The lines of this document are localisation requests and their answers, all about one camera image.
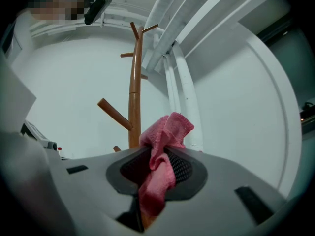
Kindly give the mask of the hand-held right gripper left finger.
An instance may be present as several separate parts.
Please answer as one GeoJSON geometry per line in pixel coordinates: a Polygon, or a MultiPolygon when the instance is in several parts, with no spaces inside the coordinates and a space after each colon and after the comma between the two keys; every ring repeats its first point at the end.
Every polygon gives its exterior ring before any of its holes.
{"type": "Polygon", "coordinates": [[[146,236],[139,184],[148,147],[63,160],[48,150],[48,227],[53,236],[146,236]]]}

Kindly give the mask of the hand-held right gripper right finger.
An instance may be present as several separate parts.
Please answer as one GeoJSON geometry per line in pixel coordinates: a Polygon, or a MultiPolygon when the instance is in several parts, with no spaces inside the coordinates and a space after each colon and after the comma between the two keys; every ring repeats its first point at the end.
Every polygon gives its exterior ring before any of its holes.
{"type": "Polygon", "coordinates": [[[190,199],[168,201],[154,222],[154,236],[268,236],[292,211],[267,182],[233,161],[189,149],[167,152],[203,170],[203,187],[190,199]]]}

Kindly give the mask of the pink cloth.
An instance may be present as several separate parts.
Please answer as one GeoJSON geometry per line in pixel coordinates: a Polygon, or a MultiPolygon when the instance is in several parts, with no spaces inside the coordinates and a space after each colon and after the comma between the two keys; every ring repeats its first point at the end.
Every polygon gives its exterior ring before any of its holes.
{"type": "Polygon", "coordinates": [[[142,146],[151,146],[150,173],[139,189],[141,213],[156,217],[164,209],[167,190],[176,185],[176,177],[170,159],[164,153],[165,146],[185,148],[184,138],[194,129],[182,114],[173,112],[161,117],[139,137],[142,146]]]}

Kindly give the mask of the wooden coat rack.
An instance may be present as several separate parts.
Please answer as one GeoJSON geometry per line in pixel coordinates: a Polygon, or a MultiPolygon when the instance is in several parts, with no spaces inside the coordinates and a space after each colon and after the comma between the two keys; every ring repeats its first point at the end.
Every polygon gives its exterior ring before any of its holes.
{"type": "Polygon", "coordinates": [[[149,175],[150,147],[141,147],[139,137],[141,134],[141,59],[143,34],[157,26],[147,29],[136,28],[131,23],[135,37],[135,47],[132,53],[121,54],[121,57],[132,57],[128,96],[128,118],[123,117],[105,99],[98,102],[98,106],[112,119],[128,130],[128,155],[111,164],[106,177],[112,187],[120,194],[132,197],[129,211],[118,216],[117,221],[139,232],[144,232],[150,225],[150,219],[140,211],[139,188],[149,175]]]}

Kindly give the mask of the gray insulated ceiling pipe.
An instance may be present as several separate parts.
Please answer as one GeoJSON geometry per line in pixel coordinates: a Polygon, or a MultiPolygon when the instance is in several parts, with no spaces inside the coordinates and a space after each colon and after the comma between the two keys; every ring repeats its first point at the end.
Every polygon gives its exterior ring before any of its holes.
{"type": "MultiPolygon", "coordinates": [[[[145,28],[156,24],[159,25],[174,1],[175,0],[156,0],[149,17],[146,20],[145,28]]],[[[163,35],[161,36],[157,46],[153,48],[152,56],[150,57],[148,64],[144,66],[149,73],[153,72],[159,60],[161,59],[161,56],[167,52],[171,42],[174,41],[172,37],[167,36],[168,34],[169,30],[166,29],[163,32],[163,35]]]]}
{"type": "Polygon", "coordinates": [[[207,1],[208,0],[184,0],[167,25],[157,46],[154,48],[146,67],[148,72],[152,72],[155,69],[160,58],[166,54],[187,23],[207,1]]]}

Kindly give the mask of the thick white wall pipe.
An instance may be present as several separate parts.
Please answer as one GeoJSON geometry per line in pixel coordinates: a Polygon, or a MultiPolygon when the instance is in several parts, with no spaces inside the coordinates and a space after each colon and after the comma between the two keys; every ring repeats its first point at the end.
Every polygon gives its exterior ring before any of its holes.
{"type": "Polygon", "coordinates": [[[189,146],[193,150],[203,151],[201,117],[194,83],[182,49],[177,41],[174,42],[172,51],[182,84],[187,119],[194,125],[194,129],[189,133],[189,146]]]}

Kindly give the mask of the thin white wall pipe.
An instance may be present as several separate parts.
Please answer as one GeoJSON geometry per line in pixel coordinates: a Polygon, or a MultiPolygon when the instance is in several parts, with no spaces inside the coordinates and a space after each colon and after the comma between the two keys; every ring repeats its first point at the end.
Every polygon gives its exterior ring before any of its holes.
{"type": "Polygon", "coordinates": [[[170,103],[171,112],[182,113],[180,100],[179,100],[179,93],[177,88],[177,83],[174,74],[174,68],[171,63],[171,58],[169,54],[163,56],[163,64],[167,82],[167,90],[168,90],[168,98],[170,103]]]}

